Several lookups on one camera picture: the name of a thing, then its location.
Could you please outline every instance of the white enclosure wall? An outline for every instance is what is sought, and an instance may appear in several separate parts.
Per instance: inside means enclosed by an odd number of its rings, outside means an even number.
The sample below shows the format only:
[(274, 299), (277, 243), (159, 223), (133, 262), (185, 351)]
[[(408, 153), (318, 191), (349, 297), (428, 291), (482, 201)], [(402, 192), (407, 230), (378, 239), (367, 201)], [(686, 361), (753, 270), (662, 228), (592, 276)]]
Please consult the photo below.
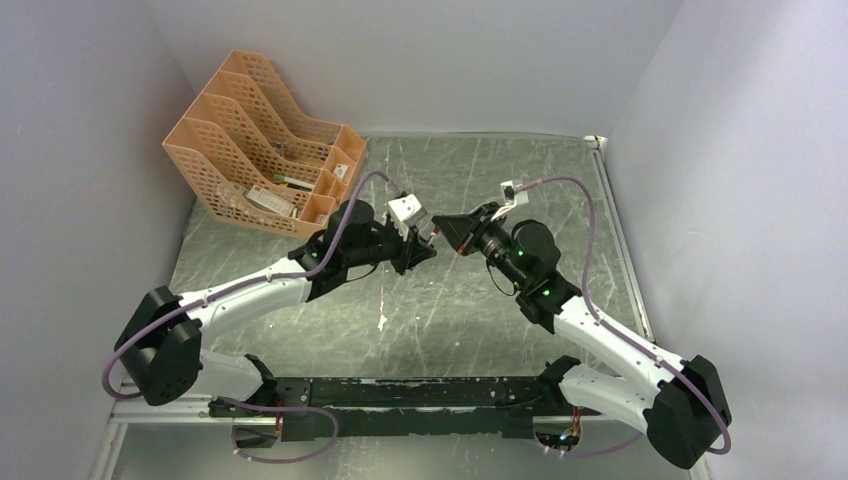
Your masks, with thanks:
[(848, 478), (848, 4), (685, 2), (609, 143), (658, 340), (713, 359), (714, 480)]
[(0, 4), (0, 477), (87, 478), (100, 369), (170, 277), (192, 92), (144, 3)]
[(147, 0), (200, 91), (234, 48), (360, 130), (612, 131), (681, 0)]

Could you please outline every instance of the table surface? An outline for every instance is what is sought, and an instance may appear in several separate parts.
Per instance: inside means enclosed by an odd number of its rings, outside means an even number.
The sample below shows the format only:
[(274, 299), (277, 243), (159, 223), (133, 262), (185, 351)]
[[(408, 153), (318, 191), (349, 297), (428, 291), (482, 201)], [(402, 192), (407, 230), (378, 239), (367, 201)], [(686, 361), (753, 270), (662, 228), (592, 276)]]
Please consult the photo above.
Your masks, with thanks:
[[(363, 171), (387, 172), (402, 188), (418, 196), (431, 214), (471, 211), (498, 197), (500, 183), (510, 179), (533, 180), (554, 174), (583, 179), (592, 191), (598, 213), (589, 282), (592, 298), (622, 324), (640, 335), (644, 333), (632, 306), (633, 292), (625, 281), (624, 259), (618, 254), (600, 176), (582, 139), (463, 136), (367, 140), (369, 157)], [(385, 184), (375, 180), (366, 186), (361, 198), (381, 217), (387, 192)], [(506, 227), (527, 218), (547, 224), (562, 250), (559, 271), (578, 284), (588, 239), (585, 198), (575, 186), (559, 183), (535, 189), (530, 199), (529, 205), (509, 215)], [(301, 244), (294, 238), (217, 222), (196, 204), (171, 289), (186, 292), (214, 287), (255, 272)], [(379, 268), (373, 275), (315, 302), (277, 310), (230, 331), (218, 338), (212, 349), (257, 355), (277, 376), (535, 376), (545, 361), (566, 354), (597, 366), (576, 344), (525, 320), (514, 299), (492, 284), (481, 256), (458, 257), (444, 239), (438, 239), (435, 246), (438, 255), (405, 276)], [(497, 273), (495, 279), (500, 285), (508, 285)], [(588, 450), (632, 435), (632, 430), (617, 422), (607, 421), (605, 425), (599, 424), (591, 441), (585, 442)], [(133, 425), (116, 478), (232, 478), (235, 474), (287, 468), (250, 465), (227, 455), (226, 430), (219, 427), (210, 435), (208, 427)], [(282, 455), (305, 453), (322, 441), (278, 446), (275, 450), (282, 450)], [(218, 448), (212, 448), (209, 442)], [(584, 478), (619, 474), (627, 478), (684, 478), (647, 442), (640, 444), (614, 458), (567, 460), (569, 472), (586, 473)], [(503, 474), (507, 472), (512, 472), (507, 475), (510, 478), (538, 477), (562, 471), (562, 464), (552, 461), (543, 461), (538, 449), (528, 448), (526, 441), (490, 435), (345, 438), (323, 460), (288, 466), (280, 474), (288, 478), (369, 480), (437, 475), (506, 478)], [(419, 468), (412, 472), (410, 465)]]
[[(591, 153), (582, 139), (371, 137), (363, 171), (381, 170), (414, 193), (431, 214), (468, 212), (500, 195), (500, 183), (554, 174), (581, 178), (594, 196), (597, 234), (589, 289), (593, 300), (643, 334), (624, 280), (609, 210)], [(374, 179), (361, 199), (382, 218), (387, 186)], [(559, 271), (579, 285), (588, 239), (586, 200), (574, 185), (530, 193), (506, 228), (534, 218), (562, 250)], [(302, 240), (215, 221), (197, 203), (186, 228), (171, 290), (214, 287), (255, 272)], [(530, 324), (514, 298), (492, 284), (480, 255), (459, 257), (443, 238), (438, 255), (404, 276), (390, 268), (344, 285), (309, 304), (257, 318), (218, 338), (212, 349), (252, 353), (277, 376), (538, 375), (567, 354), (589, 361), (577, 345)], [(495, 279), (508, 288), (498, 272)]]

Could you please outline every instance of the purple cable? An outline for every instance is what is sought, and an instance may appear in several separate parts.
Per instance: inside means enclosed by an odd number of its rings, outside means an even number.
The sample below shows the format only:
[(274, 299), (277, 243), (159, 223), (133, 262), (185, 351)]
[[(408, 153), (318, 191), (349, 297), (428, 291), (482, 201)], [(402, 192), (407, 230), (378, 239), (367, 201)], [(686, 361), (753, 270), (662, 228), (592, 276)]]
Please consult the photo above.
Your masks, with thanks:
[[(354, 206), (354, 203), (355, 203), (354, 200), (356, 200), (359, 197), (359, 192), (362, 190), (362, 187), (365, 186), (365, 182), (367, 182), (368, 179), (370, 179), (371, 177), (373, 177), (375, 175), (378, 176), (378, 177), (381, 177), (383, 180), (385, 180), (386, 183), (388, 183), (395, 192), (400, 193), (400, 189), (398, 188), (398, 186), (395, 185), (395, 183), (385, 173), (378, 172), (378, 171), (371, 171), (371, 172), (366, 173), (361, 179), (359, 179), (359, 182), (356, 184), (356, 187), (353, 189), (353, 193), (350, 194), (350, 200), (351, 201), (348, 202), (348, 204), (347, 204), (347, 208), (345, 209), (344, 215), (342, 215), (342, 220), (339, 224), (339, 229), (336, 232), (336, 235), (333, 236), (333, 240), (330, 242), (330, 246), (327, 248), (327, 253), (324, 255), (324, 258), (321, 260), (321, 263), (319, 263), (315, 268), (313, 268), (312, 270), (310, 270), (308, 272), (303, 272), (303, 273), (298, 273), (298, 272), (275, 273), (275, 274), (271, 275), (271, 280), (278, 280), (278, 279), (281, 279), (281, 278), (311, 277), (313, 275), (317, 275), (318, 273), (320, 273), (321, 270), (323, 270), (324, 267), (327, 266), (327, 263), (330, 262), (330, 257), (332, 257), (333, 252), (336, 251), (336, 247), (338, 246), (339, 240), (342, 237), (342, 232), (344, 232), (345, 228), (347, 228), (347, 224), (350, 221), (351, 215), (353, 214), (353, 206)], [(221, 290), (218, 290), (217, 292), (210, 293), (206, 297), (207, 302), (213, 302), (215, 300), (218, 300), (221, 297), (225, 297), (227, 295), (235, 293), (235, 292), (237, 292), (237, 291), (239, 291), (243, 288), (249, 287), (251, 285), (255, 285), (259, 282), (267, 282), (267, 281), (268, 281), (268, 278), (265, 277), (265, 276), (261, 276), (261, 275), (242, 280), (241, 282), (230, 285), (229, 287), (222, 288)], [(112, 369), (115, 367), (115, 364), (118, 363), (118, 361), (121, 359), (121, 357), (124, 356), (124, 354), (127, 353), (127, 351), (130, 348), (132, 348), (136, 343), (138, 343), (139, 340), (141, 340), (142, 338), (144, 338), (148, 334), (150, 334), (150, 332), (156, 330), (157, 328), (159, 328), (159, 326), (161, 326), (162, 324), (164, 324), (168, 320), (171, 320), (172, 318), (174, 318), (178, 315), (182, 315), (183, 313), (186, 313), (190, 310), (194, 310), (195, 308), (200, 307), (201, 305), (203, 305), (202, 299), (195, 300), (194, 302), (191, 302), (187, 305), (182, 305), (182, 306), (180, 306), (180, 308), (173, 310), (171, 312), (168, 312), (167, 314), (159, 317), (157, 320), (150, 323), (150, 325), (142, 328), (141, 330), (139, 330), (138, 333), (136, 333), (135, 335), (130, 337), (129, 340), (124, 342), (124, 344), (121, 345), (117, 350), (115, 350), (115, 353), (113, 353), (112, 356), (109, 357), (109, 360), (106, 362), (106, 367), (103, 369), (103, 373), (100, 375), (100, 384), (103, 386), (103, 390), (105, 390), (106, 393), (108, 393), (111, 397), (118, 399), (118, 400), (128, 400), (130, 398), (140, 397), (141, 392), (120, 393), (120, 392), (116, 391), (114, 388), (112, 388), (112, 384), (109, 382), (109, 375), (112, 373)]]
[[(531, 188), (535, 188), (544, 183), (557, 182), (562, 180), (571, 182), (580, 187), (580, 190), (583, 190), (583, 195), (586, 196), (586, 201), (589, 204), (589, 247), (586, 249), (586, 260), (583, 262), (583, 277), (580, 280), (580, 289), (583, 291), (583, 301), (586, 302), (586, 308), (589, 309), (589, 313), (592, 315), (592, 318), (594, 318), (598, 323), (603, 325), (604, 328), (610, 331), (610, 333), (620, 338), (622, 341), (624, 341), (631, 347), (640, 351), (643, 355), (651, 359), (651, 361), (653, 361), (654, 363), (659, 364), (661, 367), (671, 372), (672, 375), (674, 375), (678, 380), (680, 380), (681, 383), (686, 385), (686, 388), (688, 388), (695, 395), (695, 397), (701, 401), (704, 407), (706, 407), (707, 411), (710, 412), (710, 416), (713, 417), (713, 420), (716, 422), (716, 425), (718, 425), (719, 430), (721, 430), (721, 436), (724, 438), (724, 445), (722, 445), (721, 448), (708, 448), (707, 451), (716, 455), (727, 454), (730, 451), (730, 432), (727, 430), (727, 425), (725, 425), (724, 419), (721, 418), (721, 415), (718, 413), (715, 407), (713, 407), (712, 403), (710, 403), (707, 397), (704, 396), (704, 394), (701, 393), (700, 390), (698, 390), (698, 387), (696, 387), (695, 384), (692, 383), (692, 381), (686, 378), (676, 368), (669, 365), (668, 362), (666, 362), (665, 360), (659, 360), (658, 362), (657, 356), (651, 350), (643, 347), (638, 342), (631, 339), (630, 337), (622, 333), (620, 330), (612, 326), (606, 320), (603, 320), (600, 315), (598, 315), (598, 312), (595, 311), (595, 306), (592, 304), (592, 299), (589, 297), (589, 266), (592, 264), (592, 249), (594, 248), (595, 243), (595, 205), (592, 203), (592, 194), (589, 192), (589, 188), (578, 178), (571, 177), (568, 175), (554, 175), (552, 177), (540, 178), (525, 185), (521, 185), (520, 187), (518, 187), (517, 191), (525, 192), (527, 190), (530, 190)], [(636, 440), (638, 440), (638, 438), (630, 439), (622, 443), (621, 445), (608, 448), (606, 450), (600, 450), (597, 452), (581, 452), (582, 455), (579, 456), (593, 457), (605, 455), (607, 453), (617, 452), (619, 450), (623, 450), (626, 447), (629, 447), (630, 445), (635, 443)]]
[[(329, 263), (330, 258), (333, 255), (333, 252), (335, 252), (336, 247), (339, 244), (339, 240), (342, 237), (342, 232), (344, 232), (345, 228), (347, 228), (347, 224), (350, 221), (351, 215), (353, 214), (353, 206), (355, 204), (355, 200), (359, 197), (359, 193), (360, 193), (360, 191), (362, 191), (362, 187), (365, 186), (365, 182), (367, 182), (371, 177), (374, 177), (374, 176), (381, 177), (383, 180), (386, 181), (386, 183), (388, 183), (392, 187), (392, 189), (395, 192), (400, 193), (400, 189), (398, 188), (398, 186), (388, 177), (388, 175), (386, 175), (383, 172), (371, 171), (371, 172), (368, 172), (365, 175), (363, 175), (363, 177), (361, 179), (359, 179), (359, 182), (356, 184), (356, 187), (353, 189), (353, 193), (351, 193), (351, 195), (350, 195), (351, 201), (348, 202), (347, 208), (345, 209), (345, 212), (342, 215), (341, 222), (339, 223), (338, 231), (336, 232), (336, 235), (333, 236), (333, 240), (330, 242), (329, 247), (327, 247), (327, 253), (324, 255), (324, 258), (321, 260), (321, 262), (315, 268), (313, 268), (312, 270), (310, 270), (308, 272), (276, 273), (276, 274), (273, 274), (271, 276), (271, 280), (278, 280), (278, 279), (282, 279), (282, 278), (310, 277), (310, 276), (313, 276), (313, 275), (317, 275), (318, 273), (321, 272), (321, 270), (324, 269), (324, 267), (327, 266), (327, 263)], [(260, 283), (260, 282), (267, 282), (267, 281), (269, 281), (269, 280), (265, 276), (257, 276), (257, 277), (248, 278), (248, 279), (245, 279), (241, 282), (230, 285), (229, 287), (223, 288), (221, 290), (218, 290), (214, 293), (209, 294), (206, 297), (206, 301), (212, 302), (212, 301), (218, 300), (221, 297), (225, 297), (225, 296), (230, 295), (234, 292), (237, 292), (237, 291), (239, 291), (243, 288), (249, 287), (251, 285), (255, 285), (255, 284)], [(127, 351), (130, 348), (132, 348), (136, 343), (138, 343), (139, 340), (141, 340), (142, 338), (144, 338), (145, 336), (150, 334), (150, 332), (156, 330), (157, 328), (159, 328), (161, 325), (168, 322), (172, 318), (174, 318), (178, 315), (181, 315), (183, 313), (186, 313), (188, 311), (194, 310), (195, 308), (198, 308), (203, 304), (204, 304), (203, 299), (199, 299), (199, 300), (191, 302), (187, 305), (182, 305), (182, 306), (180, 306), (180, 308), (177, 308), (176, 310), (168, 312), (167, 314), (163, 315), (162, 317), (151, 322), (150, 325), (139, 330), (138, 333), (136, 333), (135, 335), (130, 337), (126, 342), (123, 343), (123, 345), (118, 347), (118, 349), (115, 350), (115, 353), (113, 353), (112, 356), (109, 357), (109, 360), (106, 362), (106, 366), (103, 369), (103, 373), (100, 375), (100, 384), (103, 386), (103, 390), (105, 390), (106, 393), (108, 393), (110, 396), (112, 396), (113, 398), (118, 399), (118, 400), (127, 400), (127, 399), (131, 399), (131, 398), (140, 397), (141, 392), (120, 393), (117, 390), (115, 390), (114, 388), (112, 388), (112, 384), (109, 382), (109, 376), (112, 373), (112, 369), (115, 367), (115, 364), (118, 363), (118, 361), (121, 359), (121, 357), (125, 353), (127, 353)], [(242, 458), (250, 459), (251, 461), (256, 461), (256, 462), (260, 462), (260, 463), (294, 463), (294, 462), (299, 462), (299, 461), (302, 461), (302, 460), (308, 460), (310, 458), (313, 458), (313, 457), (320, 455), (320, 454), (324, 453), (325, 451), (327, 451), (330, 447), (332, 447), (335, 444), (336, 439), (338, 438), (338, 433), (339, 433), (339, 422), (338, 422), (338, 420), (336, 419), (335, 416), (333, 416), (332, 413), (330, 413), (326, 410), (320, 409), (320, 408), (315, 408), (315, 407), (262, 407), (262, 406), (259, 406), (259, 405), (250, 405), (250, 404), (247, 404), (247, 403), (242, 403), (242, 402), (232, 400), (232, 399), (226, 399), (226, 401), (228, 401), (229, 403), (231, 403), (235, 406), (241, 407), (241, 408), (256, 410), (256, 411), (260, 411), (260, 412), (314, 412), (314, 413), (319, 413), (321, 415), (326, 416), (327, 418), (329, 418), (333, 422), (333, 436), (330, 438), (330, 440), (327, 441), (327, 444), (324, 445), (323, 447), (319, 448), (318, 450), (316, 450), (316, 451), (314, 451), (314, 452), (312, 452), (308, 455), (303, 455), (301, 457), (297, 457), (297, 458), (293, 458), (293, 459), (280, 459), (280, 460), (261, 458), (261, 457), (251, 457), (250, 455), (247, 455), (246, 453), (244, 453), (241, 450), (238, 450), (238, 448), (236, 448), (236, 450), (237, 450), (236, 453), (239, 456), (241, 456)]]
[(314, 412), (314, 413), (319, 413), (321, 415), (324, 415), (325, 417), (329, 418), (331, 422), (333, 422), (333, 435), (330, 436), (330, 439), (327, 440), (327, 443), (325, 443), (323, 447), (315, 450), (314, 452), (310, 452), (310, 453), (307, 453), (306, 455), (301, 455), (300, 457), (295, 457), (295, 458), (264, 458), (264, 457), (254, 457), (252, 455), (248, 455), (242, 449), (240, 449), (238, 447), (238, 444), (236, 443), (236, 430), (240, 430), (240, 429), (241, 430), (247, 430), (247, 431), (254, 433), (254, 434), (256, 434), (260, 437), (263, 437), (263, 438), (267, 438), (268, 435), (264, 434), (264, 433), (260, 433), (260, 432), (255, 432), (255, 431), (252, 431), (250, 429), (246, 429), (246, 428), (242, 428), (242, 427), (235, 427), (235, 428), (233, 428), (233, 433), (230, 437), (232, 439), (232, 442), (233, 442), (233, 453), (238, 455), (239, 457), (245, 459), (245, 460), (248, 460), (248, 461), (257, 462), (257, 463), (271, 463), (271, 464), (284, 464), (284, 463), (302, 462), (304, 460), (309, 460), (310, 458), (315, 458), (318, 455), (321, 455), (322, 453), (326, 452), (333, 445), (335, 445), (336, 440), (339, 438), (339, 421), (336, 419), (335, 415), (324, 410), (323, 408), (316, 408), (316, 407), (262, 407), (262, 406), (259, 406), (259, 405), (251, 405), (249, 403), (239, 402), (238, 400), (234, 400), (232, 398), (225, 398), (225, 397), (218, 397), (218, 398), (227, 402), (227, 403), (231, 403), (231, 404), (233, 404), (237, 407), (244, 408), (246, 410), (254, 410), (254, 411), (257, 411), (257, 412), (273, 412), (273, 413), (280, 413), (280, 412)]

